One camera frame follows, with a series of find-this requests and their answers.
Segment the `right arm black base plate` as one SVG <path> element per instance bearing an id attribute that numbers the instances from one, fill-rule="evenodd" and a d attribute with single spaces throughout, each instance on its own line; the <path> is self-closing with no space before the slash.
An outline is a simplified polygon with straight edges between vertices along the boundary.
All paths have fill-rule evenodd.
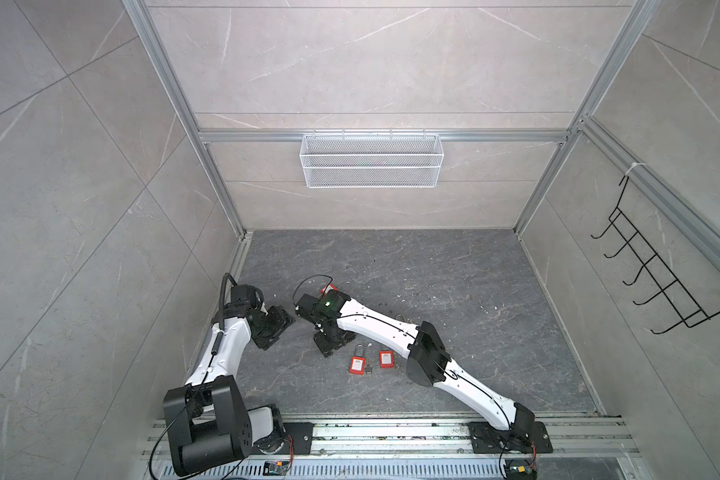
<path id="1" fill-rule="evenodd" d="M 470 422 L 467 427 L 476 454 L 547 454 L 554 451 L 546 426 L 539 421 L 509 431 L 496 430 L 487 422 Z"/>

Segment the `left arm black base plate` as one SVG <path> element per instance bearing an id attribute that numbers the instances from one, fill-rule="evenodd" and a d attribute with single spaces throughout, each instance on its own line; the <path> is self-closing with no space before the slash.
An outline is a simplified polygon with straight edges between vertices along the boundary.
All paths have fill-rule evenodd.
<path id="1" fill-rule="evenodd" d="M 311 422 L 285 422 L 282 454 L 310 455 L 315 424 Z"/>

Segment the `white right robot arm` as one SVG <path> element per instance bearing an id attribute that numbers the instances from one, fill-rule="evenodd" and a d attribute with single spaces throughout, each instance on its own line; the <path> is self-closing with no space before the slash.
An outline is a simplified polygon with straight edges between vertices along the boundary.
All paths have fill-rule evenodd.
<path id="1" fill-rule="evenodd" d="M 532 447 L 535 414 L 464 370 L 446 351 L 432 323 L 396 320 L 335 289 L 320 297 L 302 295 L 295 313 L 314 325 L 314 341 L 323 356 L 332 355 L 360 334 L 404 358 L 411 381 L 445 391 L 480 414 L 498 433 L 503 448 L 525 452 Z"/>

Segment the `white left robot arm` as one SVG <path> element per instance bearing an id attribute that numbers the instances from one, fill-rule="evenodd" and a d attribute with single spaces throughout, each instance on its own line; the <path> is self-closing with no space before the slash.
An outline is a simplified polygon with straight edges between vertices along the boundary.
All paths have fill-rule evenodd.
<path id="1" fill-rule="evenodd" d="M 174 472 L 190 478 L 253 453 L 275 454 L 291 441 L 274 404 L 249 409 L 237 384 L 249 343 L 269 349 L 293 323 L 279 306 L 266 306 L 262 291 L 222 276 L 218 309 L 195 372 L 163 399 Z"/>

